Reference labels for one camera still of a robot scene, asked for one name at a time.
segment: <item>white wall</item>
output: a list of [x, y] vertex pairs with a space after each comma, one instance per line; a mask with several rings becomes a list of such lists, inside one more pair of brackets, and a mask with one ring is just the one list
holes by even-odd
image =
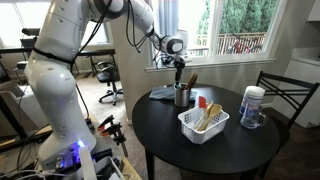
[[[313, 0], [288, 1], [284, 16], [281, 20], [279, 32], [276, 36], [276, 44], [278, 44], [278, 46], [274, 46], [272, 51], [278, 59], [276, 62], [185, 69], [183, 70], [181, 81], [187, 81], [191, 73], [196, 71], [199, 74], [197, 81], [199, 83], [216, 85], [243, 94], [247, 85], [255, 83], [258, 73], [261, 70], [283, 75], [289, 63], [293, 48], [296, 47], [307, 23], [306, 21], [313, 2]], [[127, 42], [125, 37], [125, 22], [126, 18], [124, 17], [112, 21], [111, 28], [117, 53], [117, 62], [120, 68], [127, 115], [128, 119], [131, 120], [133, 107], [138, 99], [154, 86], [173, 83], [175, 71], [147, 73], [145, 68], [150, 62], [148, 45], [147, 43], [144, 44], [141, 48], [142, 52], [138, 54]]]

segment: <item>utensil holder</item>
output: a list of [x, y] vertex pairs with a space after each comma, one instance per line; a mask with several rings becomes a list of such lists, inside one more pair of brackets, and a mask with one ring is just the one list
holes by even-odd
[[177, 88], [176, 85], [174, 86], [174, 90], [175, 90], [174, 104], [179, 107], [187, 107], [189, 106], [191, 89], [184, 90], [187, 84], [180, 84], [180, 85], [181, 85], [180, 88]]
[[223, 131], [224, 126], [230, 117], [228, 113], [221, 110], [220, 113], [212, 117], [207, 129], [199, 132], [194, 130], [194, 126], [203, 113], [203, 109], [197, 106], [178, 115], [178, 119], [181, 121], [182, 133], [194, 144], [203, 144]]

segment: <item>black metal chair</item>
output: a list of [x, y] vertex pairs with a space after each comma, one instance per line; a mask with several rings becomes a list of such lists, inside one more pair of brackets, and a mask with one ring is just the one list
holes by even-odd
[[[288, 85], [290, 84], [290, 87], [291, 85], [293, 85], [294, 88], [283, 89], [281, 88], [281, 86], [278, 87], [280, 83], [284, 83]], [[266, 90], [265, 96], [279, 96], [295, 109], [295, 112], [291, 118], [288, 118], [288, 117], [286, 118], [285, 115], [283, 115], [282, 113], [278, 112], [273, 108], [264, 109], [264, 113], [272, 117], [272, 119], [274, 120], [279, 130], [279, 136], [280, 136], [280, 142], [278, 147], [278, 152], [279, 152], [280, 148], [283, 147], [288, 142], [290, 138], [289, 130], [291, 126], [293, 125], [293, 123], [295, 122], [300, 112], [305, 107], [305, 105], [308, 103], [308, 101], [310, 100], [314, 92], [319, 87], [319, 83], [305, 82], [305, 81], [292, 79], [288, 77], [272, 75], [272, 74], [264, 73], [263, 71], [261, 71], [256, 85]], [[303, 97], [302, 102], [299, 102], [298, 100], [296, 100], [294, 96]], [[261, 178], [265, 176], [270, 163], [271, 163], [271, 160], [263, 167], [260, 173]]]
[[117, 89], [115, 82], [120, 81], [120, 74], [119, 70], [115, 67], [114, 63], [111, 62], [99, 62], [98, 67], [100, 67], [101, 73], [98, 74], [97, 78], [100, 83], [107, 83], [108, 86], [110, 86], [110, 83], [112, 84], [113, 90], [108, 90], [107, 94], [102, 96], [99, 99], [99, 102], [102, 102], [102, 99], [108, 96], [113, 96], [112, 105], [116, 105], [117, 102], [117, 95], [123, 94], [122, 89]]

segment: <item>desk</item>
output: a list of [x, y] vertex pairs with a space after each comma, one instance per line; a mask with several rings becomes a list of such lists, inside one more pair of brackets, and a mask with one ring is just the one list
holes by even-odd
[[134, 106], [132, 125], [145, 147], [149, 180], [154, 179], [154, 156], [185, 170], [220, 175], [241, 173], [241, 179], [253, 179], [257, 168], [276, 154], [279, 134], [274, 122], [246, 129], [240, 124], [241, 95], [208, 85], [196, 85], [192, 90], [207, 101], [221, 104], [230, 118], [222, 132], [197, 145], [182, 134], [177, 118], [194, 104], [179, 108], [173, 101], [149, 99], [151, 92], [142, 96]]
[[[0, 49], [0, 55], [1, 54], [10, 54], [10, 53], [25, 53], [25, 52], [31, 52], [32, 48], [12, 48], [12, 49]], [[97, 74], [97, 68], [95, 67], [95, 63], [93, 62], [92, 56], [106, 56], [110, 55], [112, 57], [112, 61], [116, 66], [116, 62], [114, 60], [114, 55], [116, 54], [116, 51], [114, 49], [102, 49], [102, 50], [84, 50], [82, 51], [78, 56], [87, 56], [90, 58], [90, 64], [91, 64], [91, 71], [92, 71], [92, 77]]]
[[87, 56], [90, 58], [91, 63], [91, 71], [92, 71], [92, 77], [94, 77], [98, 71], [96, 68], [96, 63], [93, 62], [92, 56], [106, 56], [110, 55], [112, 57], [112, 61], [114, 66], [116, 67], [116, 62], [114, 60], [114, 54], [116, 54], [116, 51], [114, 49], [103, 49], [103, 50], [88, 50], [88, 51], [82, 51], [79, 56]]

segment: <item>window pane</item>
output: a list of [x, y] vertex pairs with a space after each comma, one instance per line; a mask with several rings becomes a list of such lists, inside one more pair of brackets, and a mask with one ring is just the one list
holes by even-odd
[[5, 47], [21, 47], [22, 25], [11, 3], [0, 6], [0, 37]]
[[[94, 27], [96, 26], [95, 22], [89, 22], [86, 32], [84, 33], [81, 45], [84, 45], [87, 40], [89, 39]], [[101, 24], [98, 32], [96, 33], [96, 35], [93, 37], [93, 39], [90, 41], [89, 45], [98, 45], [98, 44], [106, 44], [108, 43], [108, 39], [107, 39], [107, 33], [105, 31], [104, 25]]]
[[[23, 28], [42, 28], [50, 3], [26, 2], [26, 3], [1, 3], [0, 6], [0, 40], [4, 47], [21, 47], [20, 39], [23, 38]], [[96, 23], [89, 22], [84, 35], [82, 45], [89, 38]], [[107, 32], [103, 25], [89, 45], [108, 43]]]
[[17, 3], [25, 28], [41, 28], [50, 3]]
[[210, 7], [210, 0], [184, 0], [179, 4], [179, 29], [188, 32], [188, 49], [194, 56], [208, 55]]
[[216, 54], [259, 53], [277, 0], [224, 0]]

